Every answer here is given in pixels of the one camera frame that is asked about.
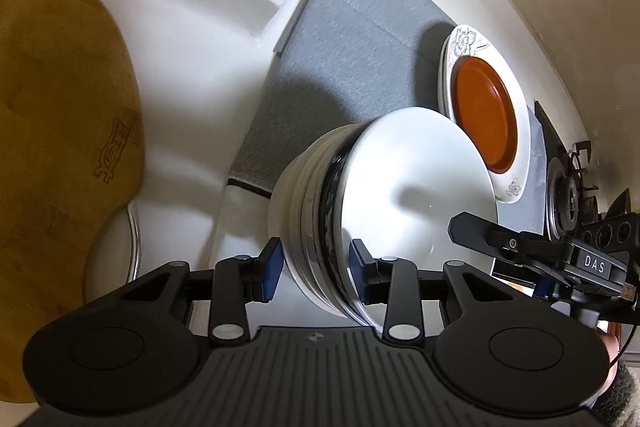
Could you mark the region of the person's hand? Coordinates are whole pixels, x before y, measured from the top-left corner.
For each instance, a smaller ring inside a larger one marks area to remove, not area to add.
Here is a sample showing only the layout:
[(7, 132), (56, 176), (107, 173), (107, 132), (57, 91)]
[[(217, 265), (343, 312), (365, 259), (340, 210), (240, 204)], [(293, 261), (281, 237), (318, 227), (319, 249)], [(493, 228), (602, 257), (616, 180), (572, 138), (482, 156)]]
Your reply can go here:
[(615, 359), (617, 355), (620, 354), (620, 340), (615, 334), (607, 333), (603, 329), (600, 329), (600, 327), (597, 328), (597, 333), (602, 343), (604, 344), (606, 351), (608, 351), (608, 358), (610, 359), (608, 377), (606, 377), (606, 380), (598, 394), (598, 398), (601, 398), (602, 395), (608, 392), (608, 389), (610, 389), (616, 381), (616, 377), (618, 374), (618, 363), (615, 362)]

